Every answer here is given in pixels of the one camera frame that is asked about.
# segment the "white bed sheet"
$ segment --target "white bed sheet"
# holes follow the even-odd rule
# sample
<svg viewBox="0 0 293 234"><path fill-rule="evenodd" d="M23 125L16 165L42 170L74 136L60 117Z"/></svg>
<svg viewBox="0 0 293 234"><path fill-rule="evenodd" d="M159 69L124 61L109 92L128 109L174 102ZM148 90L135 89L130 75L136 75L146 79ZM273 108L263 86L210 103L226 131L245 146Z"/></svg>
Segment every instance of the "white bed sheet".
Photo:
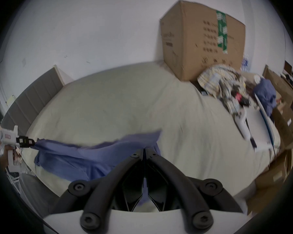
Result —
<svg viewBox="0 0 293 234"><path fill-rule="evenodd" d="M158 145L164 158L187 176L218 179L232 195L273 158L268 150L255 153L221 102L180 82L163 62L116 68L64 86L27 135L89 146L157 129L162 129ZM36 154L24 149L22 156L51 191L62 195L70 182L35 166Z"/></svg>

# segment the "cardboard box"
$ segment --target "cardboard box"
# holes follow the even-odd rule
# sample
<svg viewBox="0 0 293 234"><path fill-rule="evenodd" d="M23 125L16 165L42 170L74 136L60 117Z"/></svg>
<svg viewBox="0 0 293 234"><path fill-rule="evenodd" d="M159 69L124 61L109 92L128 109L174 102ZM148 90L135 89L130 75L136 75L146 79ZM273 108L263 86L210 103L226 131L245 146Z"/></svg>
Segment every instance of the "cardboard box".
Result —
<svg viewBox="0 0 293 234"><path fill-rule="evenodd" d="M217 20L217 13L223 20ZM179 80L195 80L219 63L240 70L245 25L231 16L199 3L178 1L160 20L160 29L164 61Z"/></svg>
<svg viewBox="0 0 293 234"><path fill-rule="evenodd" d="M274 108L272 110L272 117L275 120L275 126L279 132L281 144L281 151L293 148L293 111L289 105L285 105L280 112Z"/></svg>
<svg viewBox="0 0 293 234"><path fill-rule="evenodd" d="M287 152L282 153L276 161L271 163L267 172L259 175L255 179L257 189L273 186L279 182L283 182L287 175L288 158Z"/></svg>
<svg viewBox="0 0 293 234"><path fill-rule="evenodd" d="M289 85L275 72L271 71L266 65L263 76L270 80L276 91L282 96L282 99L291 105L293 102L293 90Z"/></svg>
<svg viewBox="0 0 293 234"><path fill-rule="evenodd" d="M287 150L287 162L287 173L289 173L293 167L293 149Z"/></svg>
<svg viewBox="0 0 293 234"><path fill-rule="evenodd" d="M278 93L278 91L276 91L276 103L277 109L281 112L286 103L283 101L282 96Z"/></svg>
<svg viewBox="0 0 293 234"><path fill-rule="evenodd" d="M273 200L282 185L283 182L279 182L274 186L257 190L256 194L246 202L248 214L250 212L260 213Z"/></svg>

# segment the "blue towel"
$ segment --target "blue towel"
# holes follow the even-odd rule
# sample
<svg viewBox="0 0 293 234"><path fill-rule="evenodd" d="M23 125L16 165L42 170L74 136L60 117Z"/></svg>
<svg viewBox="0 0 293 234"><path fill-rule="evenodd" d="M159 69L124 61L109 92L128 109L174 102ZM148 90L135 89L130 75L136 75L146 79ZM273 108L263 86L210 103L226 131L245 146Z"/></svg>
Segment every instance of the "blue towel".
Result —
<svg viewBox="0 0 293 234"><path fill-rule="evenodd" d="M268 117L272 114L273 108L277 106L276 90L270 80L261 79L261 82L254 87L254 93L263 105Z"/></svg>
<svg viewBox="0 0 293 234"><path fill-rule="evenodd" d="M157 140L160 131L127 135L120 140L103 142L92 147L64 144L39 139L31 148L39 150L35 164L69 181L90 181L106 176L121 161L138 149L154 147L160 155Z"/></svg>

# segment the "gray headboard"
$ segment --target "gray headboard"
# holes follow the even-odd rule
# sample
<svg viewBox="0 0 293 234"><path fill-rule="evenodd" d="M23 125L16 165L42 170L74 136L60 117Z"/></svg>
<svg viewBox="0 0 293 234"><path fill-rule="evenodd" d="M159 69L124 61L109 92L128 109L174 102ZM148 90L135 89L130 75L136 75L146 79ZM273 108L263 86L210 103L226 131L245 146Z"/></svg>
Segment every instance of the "gray headboard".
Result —
<svg viewBox="0 0 293 234"><path fill-rule="evenodd" d="M56 66L30 84L13 102L0 125L18 134L26 135L27 130L47 103L63 88L63 80Z"/></svg>

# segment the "green tape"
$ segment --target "green tape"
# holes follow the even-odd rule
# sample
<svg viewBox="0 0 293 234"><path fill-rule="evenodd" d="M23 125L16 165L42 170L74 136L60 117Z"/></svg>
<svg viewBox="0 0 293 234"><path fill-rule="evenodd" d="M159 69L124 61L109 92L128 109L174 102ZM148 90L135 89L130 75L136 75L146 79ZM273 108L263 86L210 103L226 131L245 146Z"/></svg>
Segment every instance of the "green tape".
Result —
<svg viewBox="0 0 293 234"><path fill-rule="evenodd" d="M216 16L218 21L218 47L223 49L223 53L227 54L227 22L226 14L216 10Z"/></svg>

